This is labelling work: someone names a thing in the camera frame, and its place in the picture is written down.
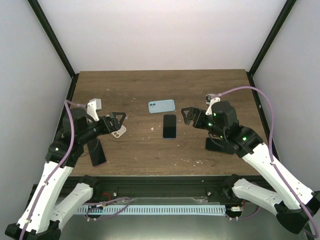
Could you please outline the white phone case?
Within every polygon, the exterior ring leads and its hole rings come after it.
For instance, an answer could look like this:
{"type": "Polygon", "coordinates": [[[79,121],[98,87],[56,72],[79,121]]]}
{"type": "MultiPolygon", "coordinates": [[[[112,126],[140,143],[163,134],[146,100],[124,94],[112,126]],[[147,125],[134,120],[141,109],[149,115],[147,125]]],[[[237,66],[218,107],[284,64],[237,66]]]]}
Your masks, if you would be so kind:
{"type": "Polygon", "coordinates": [[[126,128],[124,125],[122,125],[119,130],[113,131],[113,132],[111,133],[111,135],[112,135],[113,137],[115,137],[116,139],[118,139],[118,138],[120,138],[122,135],[124,135],[124,134],[126,133],[126,131],[127,131],[127,128],[126,128]]]}

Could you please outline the blue phone black screen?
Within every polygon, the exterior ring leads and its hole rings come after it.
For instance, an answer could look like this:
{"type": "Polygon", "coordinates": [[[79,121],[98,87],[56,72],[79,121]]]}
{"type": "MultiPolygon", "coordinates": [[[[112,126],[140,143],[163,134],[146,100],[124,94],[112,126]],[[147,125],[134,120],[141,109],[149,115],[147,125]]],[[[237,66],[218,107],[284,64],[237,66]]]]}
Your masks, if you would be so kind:
{"type": "Polygon", "coordinates": [[[164,139],[175,139],[177,136],[177,117],[175,114],[165,114],[163,116],[164,139]]]}

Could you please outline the light blue phone case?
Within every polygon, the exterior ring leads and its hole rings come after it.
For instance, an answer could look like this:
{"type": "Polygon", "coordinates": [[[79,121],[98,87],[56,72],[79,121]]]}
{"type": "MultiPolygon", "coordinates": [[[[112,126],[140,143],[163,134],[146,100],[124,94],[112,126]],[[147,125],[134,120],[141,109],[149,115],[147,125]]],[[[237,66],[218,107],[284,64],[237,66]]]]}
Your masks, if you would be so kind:
{"type": "Polygon", "coordinates": [[[173,99],[156,100],[148,103],[148,111],[151,114],[174,112],[176,110],[173,99]]]}

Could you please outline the pink phone black screen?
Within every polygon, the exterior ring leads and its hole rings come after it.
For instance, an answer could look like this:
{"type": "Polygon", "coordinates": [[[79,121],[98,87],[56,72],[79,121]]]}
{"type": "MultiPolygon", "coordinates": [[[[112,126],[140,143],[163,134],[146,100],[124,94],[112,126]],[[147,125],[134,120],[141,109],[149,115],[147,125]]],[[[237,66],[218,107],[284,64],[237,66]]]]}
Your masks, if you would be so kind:
{"type": "Polygon", "coordinates": [[[93,167],[98,167],[107,162],[101,141],[98,138],[89,141],[87,148],[93,167]]]}

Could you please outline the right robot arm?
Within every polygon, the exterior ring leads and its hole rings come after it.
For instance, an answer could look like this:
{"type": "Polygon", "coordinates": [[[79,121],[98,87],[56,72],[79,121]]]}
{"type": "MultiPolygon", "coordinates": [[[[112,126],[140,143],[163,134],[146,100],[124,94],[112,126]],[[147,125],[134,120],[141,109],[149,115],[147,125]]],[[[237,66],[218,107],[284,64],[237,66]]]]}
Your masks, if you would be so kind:
{"type": "Polygon", "coordinates": [[[276,216],[289,232],[299,234],[320,209],[320,193],[292,175],[273,155],[272,150],[251,128],[239,123],[236,110],[228,101],[211,100],[208,109],[181,109],[184,123],[208,131],[216,152],[237,155],[257,170],[273,190],[255,185],[233,174],[222,188],[223,198],[250,201],[276,216]]]}

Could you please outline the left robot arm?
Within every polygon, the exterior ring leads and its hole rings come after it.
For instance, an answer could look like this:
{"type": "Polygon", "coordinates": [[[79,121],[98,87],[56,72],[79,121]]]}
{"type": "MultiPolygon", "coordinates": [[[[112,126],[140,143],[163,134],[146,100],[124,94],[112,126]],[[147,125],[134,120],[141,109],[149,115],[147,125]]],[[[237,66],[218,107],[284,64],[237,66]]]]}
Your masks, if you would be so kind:
{"type": "Polygon", "coordinates": [[[120,130],[125,118],[124,112],[99,116],[92,104],[78,108],[66,104],[62,127],[48,148],[35,192],[19,220],[6,227],[5,235],[14,240],[58,240],[80,206],[87,201],[97,202],[102,189],[88,175],[80,179],[62,202],[57,203],[57,199],[84,153],[84,145],[120,130]]]}

